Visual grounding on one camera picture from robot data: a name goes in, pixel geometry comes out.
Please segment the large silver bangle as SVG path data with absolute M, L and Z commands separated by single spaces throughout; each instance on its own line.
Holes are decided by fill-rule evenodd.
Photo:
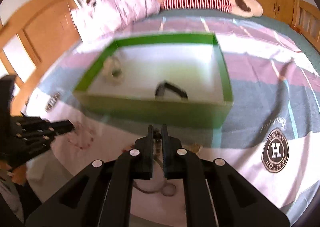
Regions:
M 177 187 L 167 181 L 163 172 L 163 162 L 153 158 L 153 176 L 150 180 L 134 180 L 133 187 L 144 194 L 160 193 L 165 197 L 173 197 L 177 192 Z

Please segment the gold brooch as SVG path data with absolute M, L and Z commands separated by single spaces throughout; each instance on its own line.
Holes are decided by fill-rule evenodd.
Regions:
M 187 149 L 188 151 L 193 152 L 197 156 L 199 156 L 199 153 L 202 150 L 203 145 L 200 145 L 198 143 L 192 143 L 192 144 L 185 145 L 184 148 Z

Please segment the black wrist watch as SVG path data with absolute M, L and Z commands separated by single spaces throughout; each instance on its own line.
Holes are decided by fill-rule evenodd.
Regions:
M 186 91 L 167 81 L 162 81 L 157 85 L 157 88 L 155 90 L 155 97 L 164 97 L 166 91 L 173 92 L 182 100 L 188 100 Z

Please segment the green cardboard box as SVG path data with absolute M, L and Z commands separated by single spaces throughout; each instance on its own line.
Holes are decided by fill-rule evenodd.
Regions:
M 124 79 L 105 82 L 107 57 L 121 62 Z M 170 82 L 186 91 L 155 97 L 157 85 Z M 113 40 L 82 76 L 73 91 L 81 105 L 95 113 L 139 122 L 214 129 L 233 106 L 226 62 L 213 33 L 167 33 Z

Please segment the white wrist watch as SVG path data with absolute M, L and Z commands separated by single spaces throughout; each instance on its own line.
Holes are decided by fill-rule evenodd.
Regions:
M 107 57 L 103 63 L 102 74 L 106 83 L 110 85 L 119 85 L 124 79 L 121 69 L 121 62 L 117 57 Z

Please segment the wooden headboard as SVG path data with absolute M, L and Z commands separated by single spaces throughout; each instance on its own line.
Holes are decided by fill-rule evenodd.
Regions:
M 11 104 L 11 114 L 20 114 L 41 77 L 79 41 L 70 13 L 75 8 L 73 0 L 31 0 L 1 27 L 1 64 L 17 76 L 15 83 L 20 89 Z M 4 48 L 14 38 L 21 43 L 23 54 L 9 58 Z

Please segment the striped patchwork bedsheet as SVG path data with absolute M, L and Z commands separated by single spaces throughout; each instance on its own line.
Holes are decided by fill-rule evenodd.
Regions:
M 79 42 L 26 113 L 75 127 L 27 163 L 41 201 L 90 162 L 115 160 L 150 124 L 203 159 L 224 159 L 291 224 L 317 200 L 319 53 L 265 17 L 167 11 Z

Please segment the red striped plush toy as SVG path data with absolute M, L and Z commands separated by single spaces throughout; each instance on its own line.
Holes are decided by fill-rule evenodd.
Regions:
M 263 7 L 257 0 L 157 0 L 163 10 L 213 9 L 243 18 L 261 17 Z

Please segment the wooden footboard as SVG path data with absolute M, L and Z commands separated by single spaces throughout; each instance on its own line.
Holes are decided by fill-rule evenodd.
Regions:
M 319 8 L 314 0 L 295 0 L 291 26 L 319 51 Z

